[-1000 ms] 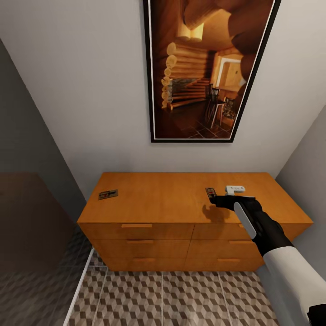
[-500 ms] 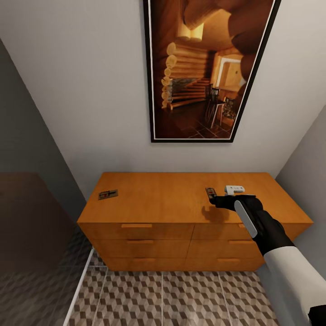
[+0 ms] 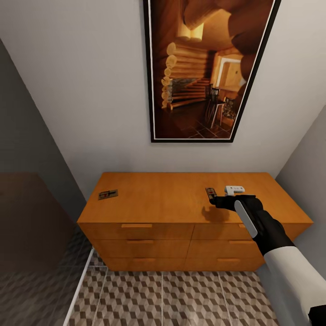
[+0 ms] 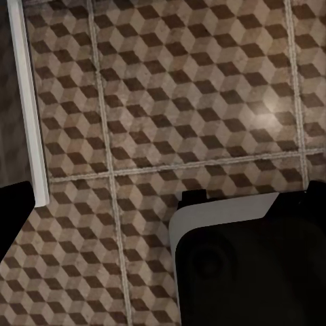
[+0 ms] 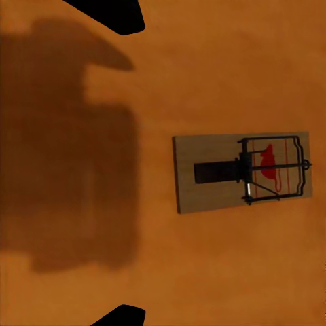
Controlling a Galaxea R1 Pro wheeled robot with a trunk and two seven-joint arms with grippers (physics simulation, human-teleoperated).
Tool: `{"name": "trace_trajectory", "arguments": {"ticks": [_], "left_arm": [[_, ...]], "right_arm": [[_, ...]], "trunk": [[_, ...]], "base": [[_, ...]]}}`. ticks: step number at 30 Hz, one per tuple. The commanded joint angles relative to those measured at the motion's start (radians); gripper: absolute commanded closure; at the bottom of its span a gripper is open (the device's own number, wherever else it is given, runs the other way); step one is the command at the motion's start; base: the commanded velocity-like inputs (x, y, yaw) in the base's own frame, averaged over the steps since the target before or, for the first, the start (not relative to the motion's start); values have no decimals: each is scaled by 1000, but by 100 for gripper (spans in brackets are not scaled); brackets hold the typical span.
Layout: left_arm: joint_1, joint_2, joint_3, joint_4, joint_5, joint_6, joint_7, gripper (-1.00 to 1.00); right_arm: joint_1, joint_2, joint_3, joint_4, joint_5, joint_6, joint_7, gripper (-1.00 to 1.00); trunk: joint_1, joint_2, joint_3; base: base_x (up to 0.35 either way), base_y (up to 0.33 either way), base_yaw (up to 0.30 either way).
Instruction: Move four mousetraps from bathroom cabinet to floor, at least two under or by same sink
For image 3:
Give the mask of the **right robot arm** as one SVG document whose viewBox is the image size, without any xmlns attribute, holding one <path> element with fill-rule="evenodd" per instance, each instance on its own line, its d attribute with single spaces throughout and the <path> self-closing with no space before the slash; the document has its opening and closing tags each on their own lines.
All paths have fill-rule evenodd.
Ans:
<svg viewBox="0 0 326 326">
<path fill-rule="evenodd" d="M 326 326 L 326 280 L 286 235 L 283 225 L 242 186 L 226 186 L 216 208 L 235 211 L 267 263 L 296 326 Z"/>
</svg>

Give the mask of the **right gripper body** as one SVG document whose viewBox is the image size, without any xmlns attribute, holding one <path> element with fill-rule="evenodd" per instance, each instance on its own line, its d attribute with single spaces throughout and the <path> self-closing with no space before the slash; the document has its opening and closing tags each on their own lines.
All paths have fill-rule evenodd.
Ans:
<svg viewBox="0 0 326 326">
<path fill-rule="evenodd" d="M 215 197 L 216 198 L 216 208 L 225 208 L 225 209 L 230 209 L 229 206 L 229 201 L 233 196 L 225 196 L 225 197 Z"/>
</svg>

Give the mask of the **mousetrap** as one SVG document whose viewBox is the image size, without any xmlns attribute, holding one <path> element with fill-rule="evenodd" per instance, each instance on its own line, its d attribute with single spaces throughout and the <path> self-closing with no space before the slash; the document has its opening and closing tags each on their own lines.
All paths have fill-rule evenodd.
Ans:
<svg viewBox="0 0 326 326">
<path fill-rule="evenodd" d="M 118 189 L 99 193 L 98 200 L 107 199 L 116 196 L 118 196 Z"/>
<path fill-rule="evenodd" d="M 207 192 L 207 194 L 209 196 L 209 199 L 214 199 L 215 197 L 217 197 L 217 194 L 216 194 L 213 187 L 206 188 L 206 192 Z"/>
</svg>

